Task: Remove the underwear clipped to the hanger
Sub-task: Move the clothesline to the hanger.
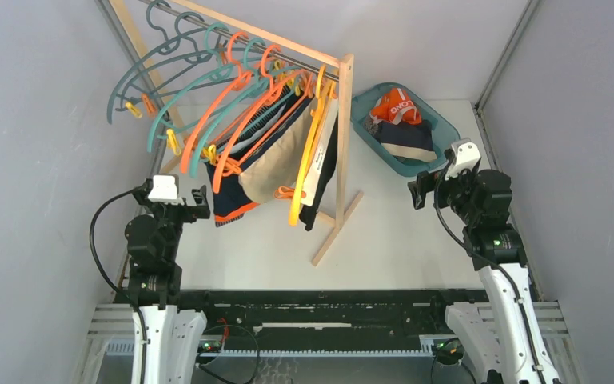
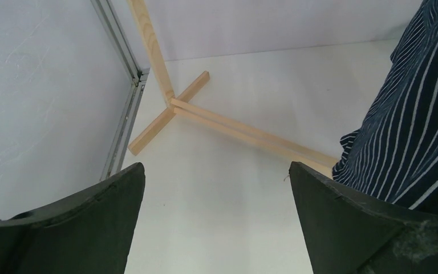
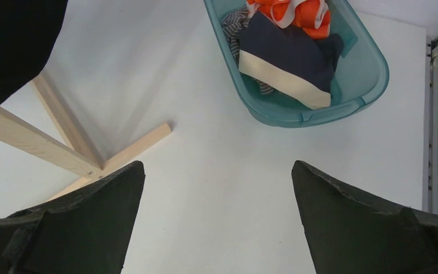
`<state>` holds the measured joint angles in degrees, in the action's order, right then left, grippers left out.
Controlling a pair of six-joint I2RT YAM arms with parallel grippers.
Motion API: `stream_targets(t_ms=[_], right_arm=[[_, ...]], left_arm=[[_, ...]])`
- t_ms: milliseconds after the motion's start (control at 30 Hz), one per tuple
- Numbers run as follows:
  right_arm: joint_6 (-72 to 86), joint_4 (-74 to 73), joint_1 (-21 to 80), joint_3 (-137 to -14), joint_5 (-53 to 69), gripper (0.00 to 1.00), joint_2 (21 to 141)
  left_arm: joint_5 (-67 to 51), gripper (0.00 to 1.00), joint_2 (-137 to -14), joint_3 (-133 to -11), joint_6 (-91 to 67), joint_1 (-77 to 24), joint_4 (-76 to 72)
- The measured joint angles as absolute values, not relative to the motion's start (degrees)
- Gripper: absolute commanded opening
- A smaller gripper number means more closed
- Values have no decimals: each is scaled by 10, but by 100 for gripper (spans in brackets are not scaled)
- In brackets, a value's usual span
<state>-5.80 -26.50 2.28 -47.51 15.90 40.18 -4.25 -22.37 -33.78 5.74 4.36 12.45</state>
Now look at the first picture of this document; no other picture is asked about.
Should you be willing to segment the navy striped underwear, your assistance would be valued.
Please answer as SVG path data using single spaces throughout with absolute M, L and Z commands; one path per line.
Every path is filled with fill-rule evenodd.
M 255 143 L 288 109 L 300 104 L 300 95 L 297 95 L 288 86 L 284 86 L 279 99 L 271 105 L 263 105 L 250 119 L 248 125 L 234 143 L 231 154 L 244 152 L 245 148 Z

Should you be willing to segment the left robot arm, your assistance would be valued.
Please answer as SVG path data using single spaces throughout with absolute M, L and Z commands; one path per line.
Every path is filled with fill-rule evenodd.
M 98 272 L 117 296 L 127 301 L 132 313 L 134 360 L 133 383 L 188 383 L 193 375 L 198 343 L 212 331 L 218 313 L 205 303 L 181 308 L 182 268 L 177 252 L 183 227 L 206 220 L 211 210 L 206 188 L 193 189 L 193 203 L 179 194 L 179 179 L 157 174 L 125 193 L 144 208 L 124 229 L 130 272 L 127 288 L 116 285 L 102 267 L 95 245 L 95 228 L 104 202 L 91 218 L 90 252 Z

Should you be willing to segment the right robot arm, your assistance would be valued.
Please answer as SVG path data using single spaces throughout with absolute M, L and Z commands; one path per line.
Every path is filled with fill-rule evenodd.
M 528 259 L 519 233 L 508 223 L 511 178 L 497 170 L 421 172 L 409 183 L 415 209 L 433 194 L 434 210 L 449 208 L 464 223 L 463 236 L 449 236 L 472 259 L 484 286 L 494 327 L 469 302 L 442 302 L 430 310 L 441 333 L 453 332 L 475 383 L 559 383 L 536 317 Z

